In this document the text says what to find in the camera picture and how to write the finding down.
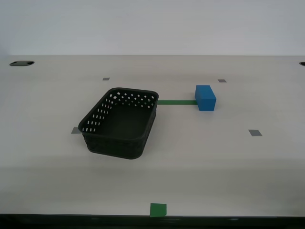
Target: table surface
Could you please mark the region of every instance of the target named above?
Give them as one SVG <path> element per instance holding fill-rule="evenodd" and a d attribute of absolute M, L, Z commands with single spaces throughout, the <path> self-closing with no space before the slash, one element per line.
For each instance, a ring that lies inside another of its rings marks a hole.
<path fill-rule="evenodd" d="M 11 67 L 17 60 L 35 61 Z M 0 61 L 0 213 L 305 216 L 302 56 L 9 56 Z M 72 129 L 111 88 L 159 105 L 143 155 L 93 154 Z M 257 129 L 262 136 L 251 136 Z"/>

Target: basket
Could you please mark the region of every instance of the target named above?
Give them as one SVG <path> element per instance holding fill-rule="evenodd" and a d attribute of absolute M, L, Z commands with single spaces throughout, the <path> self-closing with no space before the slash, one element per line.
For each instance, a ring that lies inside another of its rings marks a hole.
<path fill-rule="evenodd" d="M 157 111 L 153 91 L 112 88 L 78 125 L 88 149 L 136 159 L 143 153 Z"/>

